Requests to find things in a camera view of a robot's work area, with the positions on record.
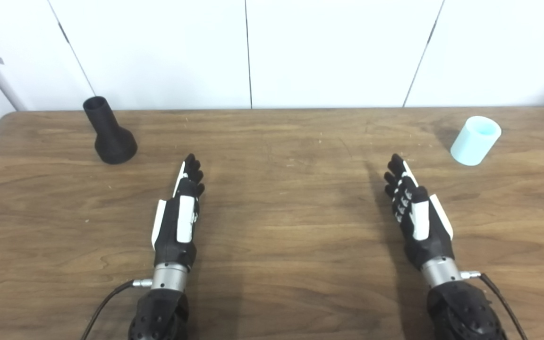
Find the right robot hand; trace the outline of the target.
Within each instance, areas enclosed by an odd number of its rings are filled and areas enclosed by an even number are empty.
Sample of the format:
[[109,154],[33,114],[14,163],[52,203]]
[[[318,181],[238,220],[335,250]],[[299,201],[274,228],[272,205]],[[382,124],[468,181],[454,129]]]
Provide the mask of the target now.
[[421,270],[435,258],[455,260],[452,226],[437,196],[417,183],[407,162],[397,153],[391,156],[387,168],[385,192],[405,239],[408,261]]

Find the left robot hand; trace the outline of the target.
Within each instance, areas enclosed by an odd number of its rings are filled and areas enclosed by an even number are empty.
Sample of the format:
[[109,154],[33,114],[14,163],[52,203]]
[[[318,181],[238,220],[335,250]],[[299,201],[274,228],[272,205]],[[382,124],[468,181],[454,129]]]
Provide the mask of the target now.
[[151,241],[154,265],[178,264],[192,269],[197,249],[195,224],[199,217],[199,199],[205,186],[201,163],[190,153],[181,164],[172,197],[159,200]]

